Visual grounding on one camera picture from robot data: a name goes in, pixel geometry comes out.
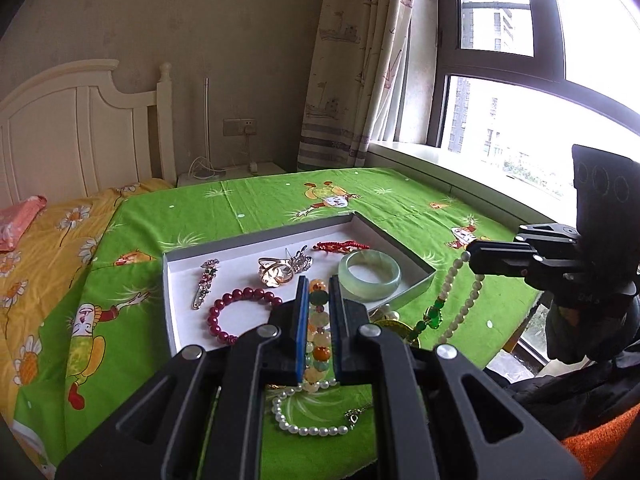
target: window frame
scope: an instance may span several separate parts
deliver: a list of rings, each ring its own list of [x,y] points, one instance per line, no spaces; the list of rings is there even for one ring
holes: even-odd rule
[[[442,146],[452,76],[539,90],[592,110],[640,136],[640,114],[615,99],[566,79],[562,23],[556,0],[529,0],[528,6],[533,30],[532,57],[461,48],[462,2],[438,0],[436,73],[426,136],[428,146]]]

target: power socket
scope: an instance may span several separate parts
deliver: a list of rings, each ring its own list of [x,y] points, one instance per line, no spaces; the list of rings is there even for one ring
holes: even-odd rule
[[[222,119],[222,134],[225,137],[257,135],[258,122],[255,119]]]

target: yellow floral bedding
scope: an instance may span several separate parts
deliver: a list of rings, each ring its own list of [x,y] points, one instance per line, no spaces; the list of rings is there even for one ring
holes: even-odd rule
[[[17,249],[0,253],[0,413],[8,425],[18,388],[38,373],[38,327],[93,259],[113,213],[131,195],[170,187],[151,179],[48,206]]]

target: green bed sheet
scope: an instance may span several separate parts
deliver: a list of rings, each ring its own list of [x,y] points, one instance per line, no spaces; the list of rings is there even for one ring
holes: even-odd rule
[[[465,203],[393,170],[284,174],[129,198],[111,219],[89,270],[40,328],[40,372],[18,395],[15,420],[44,443],[50,468],[169,358],[164,252],[350,211],[366,216],[436,269],[430,290],[400,311],[409,324],[433,303],[466,243],[475,237],[513,237]],[[430,348],[446,329],[472,281],[465,266],[443,310],[444,322],[422,334],[423,346]],[[450,341],[485,366],[522,322],[534,296],[522,280],[488,276],[476,306]],[[287,420],[299,426],[337,426],[346,410],[369,401],[366,386],[335,387],[297,394],[284,409]],[[326,438],[291,435],[277,428],[271,413],[265,417],[263,479],[343,478],[375,454],[371,410],[354,431]],[[98,450],[95,459],[106,460]]]

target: window sill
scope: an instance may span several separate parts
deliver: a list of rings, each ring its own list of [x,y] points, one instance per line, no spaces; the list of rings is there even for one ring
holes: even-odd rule
[[[502,224],[560,222],[575,225],[575,203],[507,176],[484,162],[424,144],[374,141],[367,166],[395,168],[453,194]]]

